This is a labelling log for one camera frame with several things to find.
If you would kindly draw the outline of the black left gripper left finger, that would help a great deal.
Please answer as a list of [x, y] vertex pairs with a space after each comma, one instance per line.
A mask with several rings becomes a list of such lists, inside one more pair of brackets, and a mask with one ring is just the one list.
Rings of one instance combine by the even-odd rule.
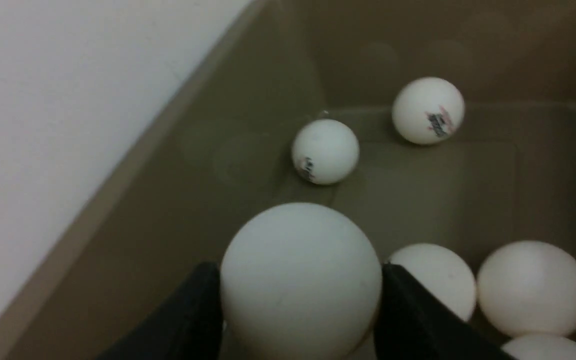
[[217, 360], [223, 320], [218, 265], [201, 262], [153, 313], [98, 358]]

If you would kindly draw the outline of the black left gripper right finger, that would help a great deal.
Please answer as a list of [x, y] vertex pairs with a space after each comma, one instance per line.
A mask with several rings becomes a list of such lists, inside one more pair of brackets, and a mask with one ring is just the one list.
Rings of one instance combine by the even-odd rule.
[[382, 265], [378, 360], [512, 360], [435, 298], [403, 266]]

